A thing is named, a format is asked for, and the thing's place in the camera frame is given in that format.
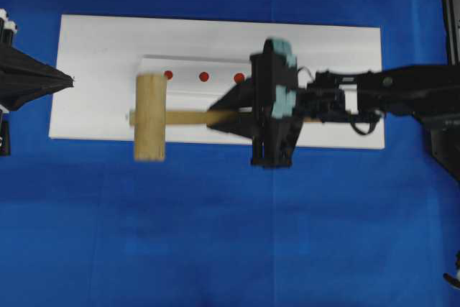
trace black bracket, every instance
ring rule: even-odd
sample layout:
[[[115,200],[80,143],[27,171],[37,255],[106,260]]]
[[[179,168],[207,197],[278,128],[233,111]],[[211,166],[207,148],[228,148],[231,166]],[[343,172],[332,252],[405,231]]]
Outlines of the black bracket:
[[[10,156],[11,146],[9,144],[9,124],[3,120],[3,112],[0,109],[0,156]]]

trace blue fabric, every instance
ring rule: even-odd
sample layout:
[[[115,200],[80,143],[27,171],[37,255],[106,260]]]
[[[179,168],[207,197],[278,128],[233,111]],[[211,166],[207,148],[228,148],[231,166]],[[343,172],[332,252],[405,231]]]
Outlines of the blue fabric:
[[[51,65],[61,14],[373,26],[385,68],[446,61],[441,0],[0,4],[16,47]],[[248,147],[167,145],[165,163],[136,164],[132,143],[51,140],[50,107],[9,117],[0,306],[460,303],[441,277],[460,249],[459,189],[412,119],[386,120],[385,150],[301,149],[272,172]]]

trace white platform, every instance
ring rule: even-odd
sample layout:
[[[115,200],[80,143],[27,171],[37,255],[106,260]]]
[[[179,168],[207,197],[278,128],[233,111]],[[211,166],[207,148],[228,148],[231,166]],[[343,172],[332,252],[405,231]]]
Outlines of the white platform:
[[[382,68],[378,28],[64,15],[57,68],[75,78],[75,88],[53,96],[50,137],[133,140],[126,114],[135,105],[141,64],[174,73],[167,86],[169,109],[205,110],[234,85],[235,73],[249,75],[249,55],[261,51],[267,37],[290,41],[298,65],[313,73]],[[205,83],[198,79],[203,71],[210,75]],[[347,95],[347,104],[356,103],[351,96],[355,101]],[[205,126],[169,126],[166,139],[249,144]],[[381,149],[384,126],[361,137],[347,124],[307,124],[299,145]]]

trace robotic arm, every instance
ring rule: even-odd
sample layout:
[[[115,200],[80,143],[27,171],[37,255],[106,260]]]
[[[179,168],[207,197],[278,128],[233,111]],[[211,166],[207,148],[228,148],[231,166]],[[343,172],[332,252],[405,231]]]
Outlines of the robotic arm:
[[[73,86],[73,79],[12,47],[16,24],[0,9],[0,106],[17,111],[25,103]],[[0,108],[0,157],[10,156],[9,124]]]
[[[326,71],[300,88],[297,59],[288,42],[266,40],[263,52],[252,55],[251,63],[252,77],[210,108],[251,107],[251,113],[210,128],[252,139],[253,165],[290,167],[306,119],[350,123],[360,135],[372,133],[386,113],[413,116],[426,129],[460,127],[460,67],[454,65],[417,65],[359,75]],[[341,87],[347,85],[356,85],[356,114],[345,108]],[[357,124],[368,124],[369,130]]]

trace wooden mallet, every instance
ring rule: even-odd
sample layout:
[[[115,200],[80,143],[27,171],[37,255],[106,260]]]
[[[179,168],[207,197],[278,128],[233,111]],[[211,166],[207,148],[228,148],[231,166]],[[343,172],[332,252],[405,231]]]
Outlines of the wooden mallet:
[[[237,111],[166,111],[167,78],[161,73],[137,76],[136,110],[129,115],[134,126],[134,159],[165,160],[166,125],[206,124],[211,126],[238,117]],[[305,122],[318,122],[305,118]]]

